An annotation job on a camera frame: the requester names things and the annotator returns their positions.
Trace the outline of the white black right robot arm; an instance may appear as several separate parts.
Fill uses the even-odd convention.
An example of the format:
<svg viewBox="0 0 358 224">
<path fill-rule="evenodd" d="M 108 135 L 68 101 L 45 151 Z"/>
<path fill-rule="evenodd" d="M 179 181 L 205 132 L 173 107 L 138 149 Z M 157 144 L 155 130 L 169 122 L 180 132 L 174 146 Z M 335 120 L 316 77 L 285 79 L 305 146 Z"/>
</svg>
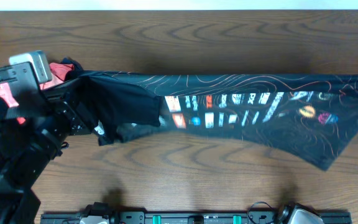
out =
<svg viewBox="0 0 358 224">
<path fill-rule="evenodd" d="M 283 205 L 273 221 L 274 224 L 324 224 L 323 219 L 308 207 L 299 203 Z"/>
</svg>

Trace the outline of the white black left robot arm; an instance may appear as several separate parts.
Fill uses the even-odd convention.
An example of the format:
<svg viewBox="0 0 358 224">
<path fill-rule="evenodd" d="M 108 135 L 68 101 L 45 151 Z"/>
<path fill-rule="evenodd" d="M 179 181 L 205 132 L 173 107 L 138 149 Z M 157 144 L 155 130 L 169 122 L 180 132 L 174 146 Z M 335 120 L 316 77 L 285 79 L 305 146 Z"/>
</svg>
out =
<svg viewBox="0 0 358 224">
<path fill-rule="evenodd" d="M 0 97 L 0 223 L 33 223 L 40 207 L 33 184 L 69 147 L 68 136 L 92 132 L 83 89 L 72 80 L 42 90 L 37 96 L 47 102 L 44 108 L 10 108 Z"/>
</svg>

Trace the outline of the black patterned cycling jersey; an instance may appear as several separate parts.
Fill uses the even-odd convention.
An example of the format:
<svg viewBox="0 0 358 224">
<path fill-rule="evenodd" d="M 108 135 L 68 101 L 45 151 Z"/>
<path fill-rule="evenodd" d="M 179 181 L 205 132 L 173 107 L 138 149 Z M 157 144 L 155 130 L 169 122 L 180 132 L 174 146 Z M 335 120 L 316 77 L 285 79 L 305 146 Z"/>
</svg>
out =
<svg viewBox="0 0 358 224">
<path fill-rule="evenodd" d="M 162 98 L 161 131 L 256 142 L 327 170 L 358 132 L 358 75 L 146 75 L 72 71 L 111 96 L 114 82 Z"/>
</svg>

